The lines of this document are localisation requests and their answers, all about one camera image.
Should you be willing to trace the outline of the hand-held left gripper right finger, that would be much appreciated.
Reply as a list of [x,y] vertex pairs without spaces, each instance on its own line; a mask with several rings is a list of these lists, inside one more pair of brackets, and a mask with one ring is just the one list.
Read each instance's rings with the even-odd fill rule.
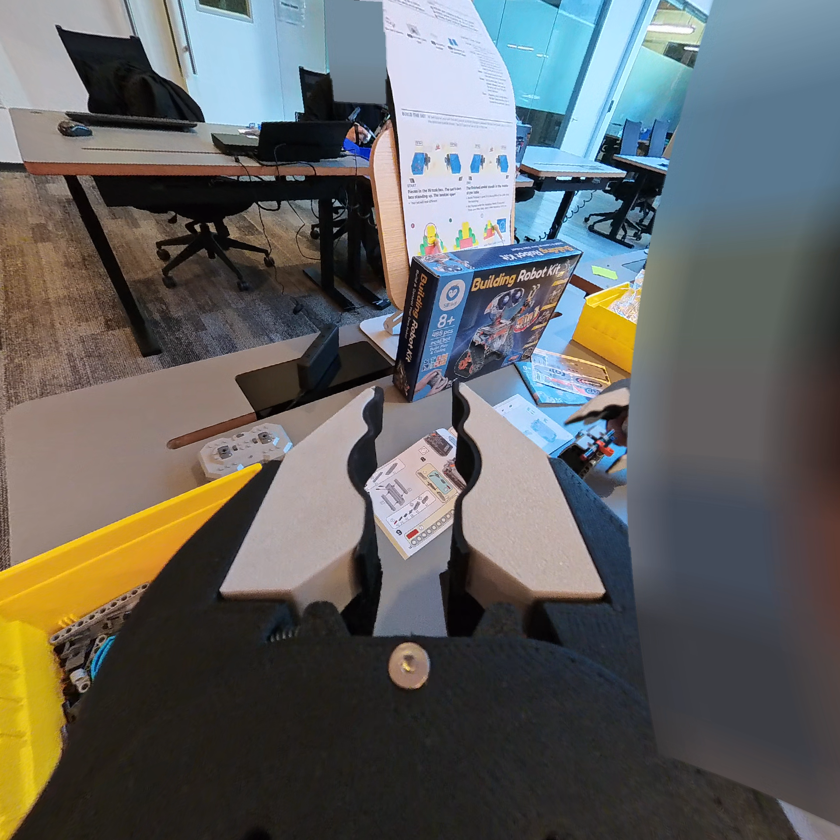
[[468,636],[496,603],[536,632],[537,604],[599,602],[606,590],[550,459],[466,385],[453,388],[455,505],[441,575],[450,636]]

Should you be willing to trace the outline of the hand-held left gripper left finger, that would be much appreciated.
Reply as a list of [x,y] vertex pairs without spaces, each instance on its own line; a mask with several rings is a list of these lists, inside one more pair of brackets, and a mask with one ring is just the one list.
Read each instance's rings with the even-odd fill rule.
[[372,635],[382,591],[371,499],[384,393],[367,388],[283,459],[220,594],[330,602],[352,634]]

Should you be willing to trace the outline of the black brick motor assembly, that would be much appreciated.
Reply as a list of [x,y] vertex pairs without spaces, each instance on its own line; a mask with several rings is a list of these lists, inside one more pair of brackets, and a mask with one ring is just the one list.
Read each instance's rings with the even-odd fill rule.
[[583,427],[554,457],[584,478],[604,458],[614,456],[625,444],[616,442],[616,430],[610,423],[594,423]]

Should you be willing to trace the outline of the instruction booklet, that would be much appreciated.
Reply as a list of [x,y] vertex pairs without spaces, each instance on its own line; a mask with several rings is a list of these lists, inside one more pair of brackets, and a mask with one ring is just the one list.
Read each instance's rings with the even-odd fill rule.
[[[546,455],[572,440],[520,394],[494,408]],[[365,485],[374,518],[405,559],[452,524],[456,500],[466,486],[455,466],[456,445],[455,430],[440,427],[378,467]]]

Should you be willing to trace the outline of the yellow parts bin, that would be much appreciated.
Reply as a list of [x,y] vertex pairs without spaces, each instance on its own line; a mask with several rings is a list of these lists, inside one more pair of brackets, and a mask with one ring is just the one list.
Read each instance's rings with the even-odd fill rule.
[[1,838],[14,834],[60,757],[65,715],[49,637],[152,581],[259,469],[212,481],[1,573]]

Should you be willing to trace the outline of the pile of building brick parts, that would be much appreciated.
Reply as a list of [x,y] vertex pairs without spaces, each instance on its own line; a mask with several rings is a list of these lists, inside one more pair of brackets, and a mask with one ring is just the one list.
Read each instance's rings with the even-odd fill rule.
[[50,639],[60,669],[62,708],[74,720],[81,699],[98,676],[118,632],[150,586],[142,583],[70,624]]

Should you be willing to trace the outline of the grey standing desk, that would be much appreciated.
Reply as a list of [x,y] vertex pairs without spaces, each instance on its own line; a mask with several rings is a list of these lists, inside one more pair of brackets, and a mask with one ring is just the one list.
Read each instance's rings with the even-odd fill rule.
[[588,161],[555,148],[531,145],[523,154],[518,172],[530,178],[538,192],[563,193],[548,239],[558,237],[575,193],[603,191],[609,181],[621,181],[626,176],[624,171],[601,162]]
[[660,194],[668,172],[669,159],[665,157],[615,154],[613,162],[627,173],[633,172],[634,189]]

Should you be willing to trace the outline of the colourful sticker sheet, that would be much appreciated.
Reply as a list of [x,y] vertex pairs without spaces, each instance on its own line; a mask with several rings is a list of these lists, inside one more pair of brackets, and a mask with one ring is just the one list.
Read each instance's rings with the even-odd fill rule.
[[549,350],[536,349],[531,359],[535,383],[591,398],[611,384],[606,368]]

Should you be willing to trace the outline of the yellow bin with bags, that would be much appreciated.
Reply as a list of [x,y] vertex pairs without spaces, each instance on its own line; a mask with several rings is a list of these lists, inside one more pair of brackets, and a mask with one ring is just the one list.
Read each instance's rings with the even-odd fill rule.
[[621,300],[627,293],[640,298],[641,288],[623,283],[589,295],[577,322],[573,341],[630,372],[633,368],[637,316],[627,318],[613,307],[615,301]]

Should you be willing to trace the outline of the grey remote controller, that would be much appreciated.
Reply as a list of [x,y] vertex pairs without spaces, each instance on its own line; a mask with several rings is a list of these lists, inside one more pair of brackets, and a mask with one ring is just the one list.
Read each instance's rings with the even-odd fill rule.
[[281,425],[261,423],[244,432],[206,443],[199,459],[207,480],[216,480],[252,465],[282,460],[292,442]]

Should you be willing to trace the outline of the clear plastic bags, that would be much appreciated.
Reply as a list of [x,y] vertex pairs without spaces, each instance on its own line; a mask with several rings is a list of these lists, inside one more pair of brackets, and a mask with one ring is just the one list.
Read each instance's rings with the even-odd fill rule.
[[625,290],[624,294],[609,304],[607,307],[608,310],[614,312],[623,319],[636,324],[641,303],[643,283],[643,276],[640,276],[632,281],[628,285],[628,289]]

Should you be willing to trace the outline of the black power adapter box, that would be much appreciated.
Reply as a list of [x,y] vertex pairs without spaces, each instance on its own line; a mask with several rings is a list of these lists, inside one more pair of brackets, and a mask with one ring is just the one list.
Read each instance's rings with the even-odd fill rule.
[[326,389],[333,382],[340,366],[340,328],[336,324],[326,324],[297,360],[301,395]]

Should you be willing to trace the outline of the black high-back chair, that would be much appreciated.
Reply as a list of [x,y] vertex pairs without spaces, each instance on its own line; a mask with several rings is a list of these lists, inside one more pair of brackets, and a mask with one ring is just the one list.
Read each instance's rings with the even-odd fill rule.
[[386,119],[386,106],[336,101],[329,73],[320,73],[299,67],[303,112],[299,121],[350,121],[352,112],[359,108],[355,117],[357,123],[375,130]]

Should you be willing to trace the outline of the white door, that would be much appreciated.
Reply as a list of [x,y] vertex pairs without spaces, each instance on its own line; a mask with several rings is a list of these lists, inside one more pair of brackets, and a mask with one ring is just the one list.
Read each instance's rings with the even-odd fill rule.
[[152,67],[184,88],[209,123],[285,119],[272,2],[130,1]]

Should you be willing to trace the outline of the black swivel office chair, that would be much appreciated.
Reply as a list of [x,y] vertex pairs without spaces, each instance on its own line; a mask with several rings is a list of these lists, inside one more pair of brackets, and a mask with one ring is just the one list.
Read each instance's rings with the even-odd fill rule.
[[[138,38],[116,38],[72,32],[58,27],[58,34],[86,88],[91,71],[114,60],[128,60],[152,69]],[[239,269],[227,256],[229,249],[263,254],[267,266],[274,260],[267,249],[231,238],[224,220],[242,214],[255,203],[244,184],[226,177],[201,176],[95,176],[100,195],[110,207],[134,207],[146,212],[172,213],[185,219],[189,236],[156,243],[157,256],[166,259],[163,283],[174,287],[170,272],[199,251],[220,258],[236,276],[238,288],[249,289]]]

